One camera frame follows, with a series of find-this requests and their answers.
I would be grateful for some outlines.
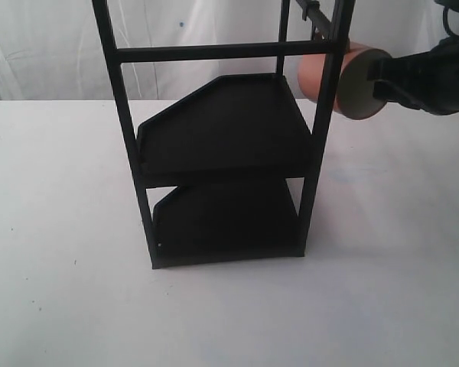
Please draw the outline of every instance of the white curtain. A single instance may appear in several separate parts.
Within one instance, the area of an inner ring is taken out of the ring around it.
[[[119,47],[275,41],[280,0],[109,0]],[[332,0],[321,2],[330,16]],[[428,46],[433,0],[357,0],[351,37],[396,56]],[[288,37],[310,22],[291,2]],[[285,74],[296,96],[299,57]],[[179,99],[222,73],[269,72],[274,58],[137,63],[123,67],[130,99]],[[111,99],[90,0],[0,0],[0,99]]]

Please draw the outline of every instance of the white tabletop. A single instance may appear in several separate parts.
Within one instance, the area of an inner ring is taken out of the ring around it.
[[[334,115],[305,258],[153,271],[114,103],[0,102],[0,366],[120,365],[459,366],[459,115]]]

